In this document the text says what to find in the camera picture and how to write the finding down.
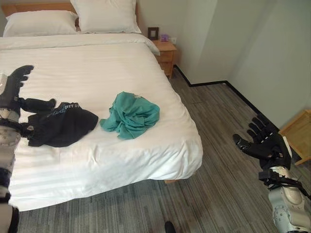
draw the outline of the wooden nightstand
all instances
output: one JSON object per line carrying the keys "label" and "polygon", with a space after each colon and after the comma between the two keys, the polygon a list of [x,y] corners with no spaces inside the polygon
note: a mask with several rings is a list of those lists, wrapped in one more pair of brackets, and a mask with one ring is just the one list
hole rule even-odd
{"label": "wooden nightstand", "polygon": [[169,78],[172,78],[174,53],[177,51],[176,47],[171,42],[161,42],[154,40],[153,43],[160,50],[161,55],[155,56],[159,62],[162,70]]}

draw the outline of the white bedsheet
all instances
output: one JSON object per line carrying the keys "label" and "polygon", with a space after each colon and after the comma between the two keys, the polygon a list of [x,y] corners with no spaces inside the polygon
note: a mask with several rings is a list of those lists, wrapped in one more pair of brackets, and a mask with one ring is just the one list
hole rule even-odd
{"label": "white bedsheet", "polygon": [[[158,53],[138,34],[0,38],[0,72],[35,66],[21,97],[78,102],[99,118],[109,117],[121,91],[160,107],[159,122],[134,140],[99,125],[66,148],[32,148],[22,139],[10,185],[13,205],[26,211],[146,179],[186,179],[201,166],[195,123],[150,51]],[[21,111],[20,121],[29,115]]]}

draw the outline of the purple object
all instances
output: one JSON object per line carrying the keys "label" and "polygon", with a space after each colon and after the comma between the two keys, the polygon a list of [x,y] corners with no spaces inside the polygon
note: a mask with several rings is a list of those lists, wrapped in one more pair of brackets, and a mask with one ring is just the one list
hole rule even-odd
{"label": "purple object", "polygon": [[161,41],[162,42],[167,42],[167,41],[169,41],[169,35],[167,35],[167,34],[163,34],[163,35],[161,35]]}

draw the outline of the picture frame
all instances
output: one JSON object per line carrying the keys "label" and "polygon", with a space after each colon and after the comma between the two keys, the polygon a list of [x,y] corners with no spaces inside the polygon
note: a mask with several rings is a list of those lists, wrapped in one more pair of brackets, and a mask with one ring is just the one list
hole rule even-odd
{"label": "picture frame", "polygon": [[159,27],[148,28],[148,39],[158,40],[159,39]]}

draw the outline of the electrical outlet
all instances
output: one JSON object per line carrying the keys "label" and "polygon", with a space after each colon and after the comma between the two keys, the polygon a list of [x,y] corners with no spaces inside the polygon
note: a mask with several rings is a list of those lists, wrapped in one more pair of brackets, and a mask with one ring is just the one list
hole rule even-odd
{"label": "electrical outlet", "polygon": [[170,37],[170,41],[175,45],[177,43],[176,37]]}

